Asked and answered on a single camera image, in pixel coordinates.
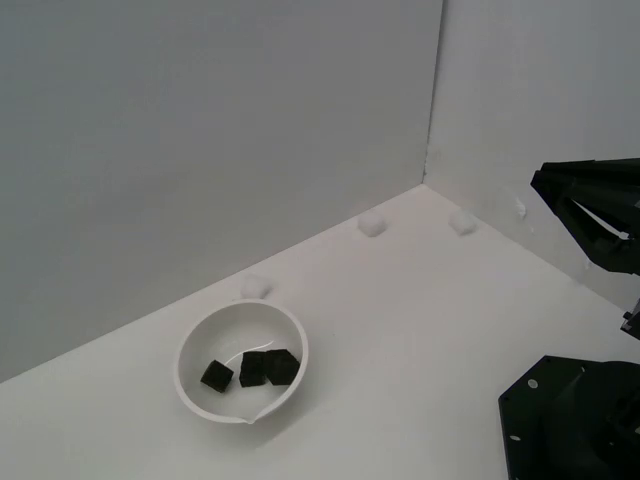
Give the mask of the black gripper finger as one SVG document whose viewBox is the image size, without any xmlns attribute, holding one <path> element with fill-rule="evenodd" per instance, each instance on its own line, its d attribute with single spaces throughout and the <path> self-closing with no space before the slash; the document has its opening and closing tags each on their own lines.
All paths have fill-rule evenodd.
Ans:
<svg viewBox="0 0 640 480">
<path fill-rule="evenodd" d="M 547 162 L 531 186 L 553 212 L 571 200 L 614 229 L 639 234 L 638 158 Z"/>
<path fill-rule="evenodd" d="M 567 196 L 544 196 L 581 250 L 608 272 L 639 273 L 639 197 L 589 205 Z"/>
</svg>

